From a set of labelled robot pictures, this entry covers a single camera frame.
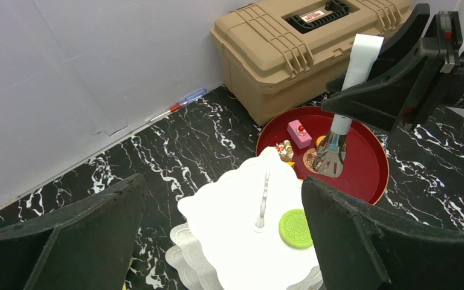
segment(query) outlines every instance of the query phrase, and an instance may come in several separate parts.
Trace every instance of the round red tray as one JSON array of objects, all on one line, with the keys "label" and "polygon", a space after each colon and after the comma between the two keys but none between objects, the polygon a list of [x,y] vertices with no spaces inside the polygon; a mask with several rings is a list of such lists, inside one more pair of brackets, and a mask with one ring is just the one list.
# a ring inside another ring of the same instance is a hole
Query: round red tray
[{"label": "round red tray", "polygon": [[[302,107],[287,111],[266,125],[257,142],[256,155],[259,156],[268,146],[289,140],[294,151],[292,161],[295,162],[294,171],[298,178],[305,179],[308,175],[313,175],[338,190],[376,204],[387,188],[388,160],[377,137],[363,124],[356,121],[351,124],[346,138],[344,169],[339,177],[330,178],[311,171],[315,142],[318,137],[330,131],[333,117],[333,114],[321,111],[320,107]],[[287,124],[294,120],[300,120],[312,136],[309,147],[300,150],[289,136]]]}]

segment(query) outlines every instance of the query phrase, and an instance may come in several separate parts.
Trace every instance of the marble countertop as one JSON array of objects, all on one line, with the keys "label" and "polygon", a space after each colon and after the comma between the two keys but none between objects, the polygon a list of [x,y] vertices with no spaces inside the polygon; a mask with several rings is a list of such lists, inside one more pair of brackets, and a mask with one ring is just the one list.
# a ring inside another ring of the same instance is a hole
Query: marble countertop
[{"label": "marble countertop", "polygon": [[[318,105],[326,95],[305,104]],[[176,203],[254,156],[262,130],[220,87],[177,113],[89,159],[0,210],[0,229],[49,213],[142,173],[149,185],[128,289],[185,289],[164,260],[170,230],[185,222]],[[413,132],[375,134],[390,165],[377,206],[406,218],[464,232],[464,118],[438,109]]]}]

